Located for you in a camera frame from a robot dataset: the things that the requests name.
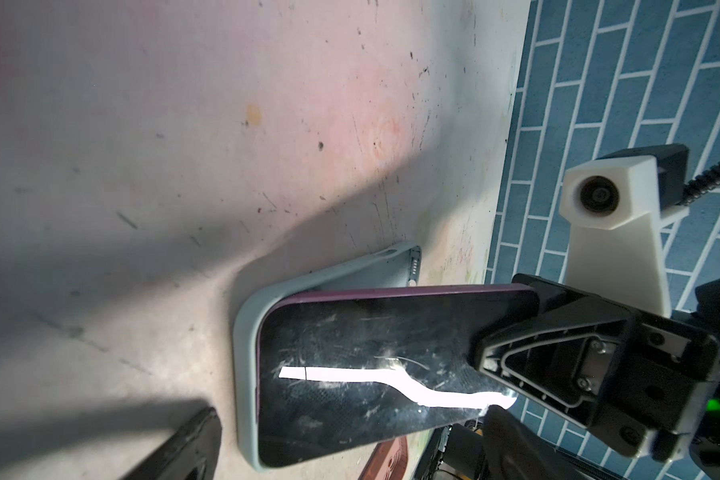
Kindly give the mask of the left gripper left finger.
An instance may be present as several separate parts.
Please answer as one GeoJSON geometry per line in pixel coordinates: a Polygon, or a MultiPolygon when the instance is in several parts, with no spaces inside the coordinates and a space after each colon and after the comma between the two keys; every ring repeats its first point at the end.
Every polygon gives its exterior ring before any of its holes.
{"type": "Polygon", "coordinates": [[[124,476],[141,479],[213,479],[221,450],[222,423],[206,407],[124,476]]]}

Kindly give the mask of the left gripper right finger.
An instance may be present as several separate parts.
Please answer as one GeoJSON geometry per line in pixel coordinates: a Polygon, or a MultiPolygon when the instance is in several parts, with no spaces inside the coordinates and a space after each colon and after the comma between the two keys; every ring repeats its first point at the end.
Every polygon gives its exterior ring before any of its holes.
{"type": "Polygon", "coordinates": [[[492,405],[483,422],[490,479],[560,479],[554,451],[508,411],[492,405]]]}

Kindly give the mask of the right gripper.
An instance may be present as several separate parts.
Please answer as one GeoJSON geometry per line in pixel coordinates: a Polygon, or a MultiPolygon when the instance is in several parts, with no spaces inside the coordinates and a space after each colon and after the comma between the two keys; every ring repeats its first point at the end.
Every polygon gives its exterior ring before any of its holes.
{"type": "Polygon", "coordinates": [[[510,285],[530,306],[473,343],[475,370],[588,427],[624,457],[690,458],[720,479],[720,279],[696,288],[685,320],[660,321],[685,340],[682,354],[648,334],[624,357],[637,309],[535,275],[510,285]]]}

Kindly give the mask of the black phone purple edge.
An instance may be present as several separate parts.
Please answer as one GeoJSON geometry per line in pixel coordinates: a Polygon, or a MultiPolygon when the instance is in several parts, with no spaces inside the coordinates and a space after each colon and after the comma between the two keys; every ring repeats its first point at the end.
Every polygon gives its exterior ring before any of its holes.
{"type": "Polygon", "coordinates": [[[360,400],[347,415],[351,432],[338,435],[344,451],[482,416],[492,405],[510,407],[514,392],[475,370],[473,343],[505,316],[530,306],[530,295],[511,285],[410,287],[384,294],[361,325],[377,327],[372,365],[286,366],[283,379],[381,387],[379,399],[360,400]]]}

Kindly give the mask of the light blue phone case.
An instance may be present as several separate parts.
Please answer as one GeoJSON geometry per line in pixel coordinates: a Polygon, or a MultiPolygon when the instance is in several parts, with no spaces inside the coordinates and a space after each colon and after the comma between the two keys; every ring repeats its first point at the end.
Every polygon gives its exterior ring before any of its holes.
{"type": "Polygon", "coordinates": [[[422,252],[404,241],[377,253],[266,286],[240,307],[233,322],[238,447],[256,471],[294,466],[344,451],[338,435],[360,400],[381,387],[288,380],[286,366],[372,365],[377,327],[359,315],[375,313],[384,294],[406,293],[418,281],[422,252]]]}

